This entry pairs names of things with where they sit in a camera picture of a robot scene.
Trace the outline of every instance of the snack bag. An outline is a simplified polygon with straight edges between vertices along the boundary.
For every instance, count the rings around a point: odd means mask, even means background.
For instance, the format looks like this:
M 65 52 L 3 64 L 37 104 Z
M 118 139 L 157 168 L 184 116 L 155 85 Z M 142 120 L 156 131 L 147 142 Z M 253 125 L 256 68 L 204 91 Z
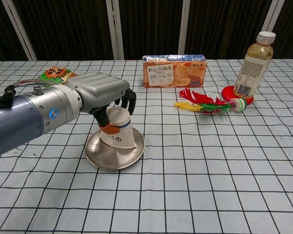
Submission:
M 206 66 L 203 55 L 143 56 L 144 87 L 201 87 Z
M 69 77 L 74 77 L 77 74 L 72 71 L 61 68 L 61 67 L 52 67 L 46 72 L 42 73 L 39 76 L 39 79 L 51 81 L 55 84 L 64 84 Z

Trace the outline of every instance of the robotic arm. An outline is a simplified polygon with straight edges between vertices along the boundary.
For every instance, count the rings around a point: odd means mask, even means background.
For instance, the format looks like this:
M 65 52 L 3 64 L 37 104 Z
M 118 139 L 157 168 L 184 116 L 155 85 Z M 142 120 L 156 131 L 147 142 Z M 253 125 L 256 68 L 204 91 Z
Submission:
M 8 86 L 0 97 L 0 155 L 76 119 L 80 112 L 92 114 L 102 131 L 118 133 L 111 126 L 107 107 L 115 102 L 133 113 L 136 94 L 129 83 L 99 72 L 69 78 L 54 85 L 15 97 Z

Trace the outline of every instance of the silver plate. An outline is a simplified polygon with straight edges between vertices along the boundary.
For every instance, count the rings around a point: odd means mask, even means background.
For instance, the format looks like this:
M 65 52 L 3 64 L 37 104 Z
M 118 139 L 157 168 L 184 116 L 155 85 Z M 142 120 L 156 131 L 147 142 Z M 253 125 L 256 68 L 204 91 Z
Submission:
M 135 128 L 132 128 L 132 131 L 137 145 L 132 149 L 109 146 L 100 139 L 101 130 L 96 131 L 86 143 L 86 157 L 93 165 L 108 170 L 117 170 L 132 165 L 145 150 L 145 140 L 141 133 Z

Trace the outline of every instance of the yellow feather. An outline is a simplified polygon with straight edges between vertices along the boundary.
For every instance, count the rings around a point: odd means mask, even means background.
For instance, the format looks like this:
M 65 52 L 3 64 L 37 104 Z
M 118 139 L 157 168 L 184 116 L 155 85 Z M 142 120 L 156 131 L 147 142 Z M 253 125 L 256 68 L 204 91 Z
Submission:
M 185 110 L 189 110 L 189 111 L 200 111 L 200 109 L 202 108 L 199 105 L 194 105 L 192 103 L 189 102 L 176 102 L 174 104 L 175 107 L 179 107 L 180 109 L 185 109 Z

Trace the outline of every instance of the white bottle cap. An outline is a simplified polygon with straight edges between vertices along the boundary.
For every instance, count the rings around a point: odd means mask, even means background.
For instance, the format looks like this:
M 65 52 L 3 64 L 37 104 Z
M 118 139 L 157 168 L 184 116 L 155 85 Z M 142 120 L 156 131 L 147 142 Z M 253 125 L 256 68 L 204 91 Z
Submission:
M 273 32 L 260 32 L 256 38 L 256 41 L 263 44 L 272 44 L 275 39 L 275 33 Z

